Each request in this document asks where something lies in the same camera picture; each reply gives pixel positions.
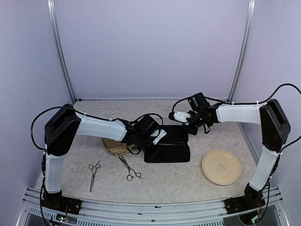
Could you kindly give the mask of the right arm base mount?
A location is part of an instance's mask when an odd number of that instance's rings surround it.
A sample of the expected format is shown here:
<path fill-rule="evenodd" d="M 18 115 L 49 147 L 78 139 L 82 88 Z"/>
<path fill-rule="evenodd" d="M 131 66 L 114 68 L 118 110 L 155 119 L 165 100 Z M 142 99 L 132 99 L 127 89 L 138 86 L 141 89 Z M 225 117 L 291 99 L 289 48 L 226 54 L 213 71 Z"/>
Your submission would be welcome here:
<path fill-rule="evenodd" d="M 225 199 L 224 204 L 227 214 L 239 213 L 264 206 L 266 202 L 263 197 L 263 190 L 267 185 L 270 185 L 270 182 L 267 182 L 261 190 L 257 191 L 248 183 L 245 187 L 244 195 Z"/>

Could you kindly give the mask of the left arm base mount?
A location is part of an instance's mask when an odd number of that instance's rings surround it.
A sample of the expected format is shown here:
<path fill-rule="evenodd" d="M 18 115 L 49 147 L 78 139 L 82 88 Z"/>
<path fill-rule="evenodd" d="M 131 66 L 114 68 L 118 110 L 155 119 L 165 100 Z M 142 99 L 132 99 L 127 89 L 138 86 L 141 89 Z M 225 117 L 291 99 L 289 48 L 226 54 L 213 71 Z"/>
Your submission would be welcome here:
<path fill-rule="evenodd" d="M 67 214 L 79 215 L 82 200 L 62 196 L 62 193 L 45 193 L 42 196 L 42 206 Z"/>

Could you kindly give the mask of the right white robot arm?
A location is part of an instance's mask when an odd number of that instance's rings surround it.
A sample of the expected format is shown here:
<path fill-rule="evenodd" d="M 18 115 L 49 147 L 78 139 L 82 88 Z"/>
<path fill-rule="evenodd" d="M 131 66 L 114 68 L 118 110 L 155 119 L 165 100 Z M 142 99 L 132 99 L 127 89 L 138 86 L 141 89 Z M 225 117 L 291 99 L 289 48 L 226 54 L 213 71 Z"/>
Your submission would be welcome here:
<path fill-rule="evenodd" d="M 181 113 L 178 117 L 183 124 L 211 127 L 217 123 L 236 122 L 258 132 L 257 144 L 261 147 L 261 151 L 249 186 L 255 191 L 262 190 L 276 168 L 281 150 L 291 131 L 291 125 L 280 102 L 272 98 L 252 104 L 225 102 L 211 104 L 202 93 L 189 97 L 188 102 L 191 110 Z"/>

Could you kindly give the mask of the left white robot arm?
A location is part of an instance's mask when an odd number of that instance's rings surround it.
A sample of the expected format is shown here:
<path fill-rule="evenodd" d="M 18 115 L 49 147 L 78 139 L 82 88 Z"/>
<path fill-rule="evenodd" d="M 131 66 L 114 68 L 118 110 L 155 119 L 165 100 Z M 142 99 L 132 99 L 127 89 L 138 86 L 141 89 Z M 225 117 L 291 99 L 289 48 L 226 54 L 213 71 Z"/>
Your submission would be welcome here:
<path fill-rule="evenodd" d="M 105 119 L 76 110 L 71 104 L 56 107 L 57 112 L 44 127 L 46 166 L 44 187 L 47 201 L 55 209 L 62 209 L 66 199 L 60 195 L 63 160 L 76 136 L 100 137 L 135 145 L 146 151 L 167 135 L 153 114 L 135 121 Z"/>

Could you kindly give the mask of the black zippered tool case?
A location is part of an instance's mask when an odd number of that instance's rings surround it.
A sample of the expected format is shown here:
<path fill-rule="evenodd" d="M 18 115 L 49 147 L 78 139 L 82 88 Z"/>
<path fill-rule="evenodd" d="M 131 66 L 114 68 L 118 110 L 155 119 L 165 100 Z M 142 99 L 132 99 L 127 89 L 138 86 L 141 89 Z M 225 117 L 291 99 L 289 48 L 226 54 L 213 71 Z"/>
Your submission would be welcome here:
<path fill-rule="evenodd" d="M 181 125 L 165 125 L 166 135 L 144 151 L 146 163 L 182 163 L 190 161 L 189 134 Z"/>

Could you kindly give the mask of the silver thinning scissors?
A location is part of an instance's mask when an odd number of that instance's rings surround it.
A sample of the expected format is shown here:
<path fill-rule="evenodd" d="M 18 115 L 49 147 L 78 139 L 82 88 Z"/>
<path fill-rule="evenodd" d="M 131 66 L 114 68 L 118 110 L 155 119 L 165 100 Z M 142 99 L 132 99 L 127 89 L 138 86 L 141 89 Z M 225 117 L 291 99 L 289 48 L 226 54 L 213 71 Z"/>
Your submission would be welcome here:
<path fill-rule="evenodd" d="M 128 170 L 127 181 L 132 181 L 133 178 L 144 179 L 140 172 L 136 172 L 134 169 L 132 169 L 132 167 L 130 167 L 130 165 L 127 163 L 127 161 L 123 156 L 119 156 L 118 158 L 121 160 L 121 162 L 125 165 L 125 167 Z"/>

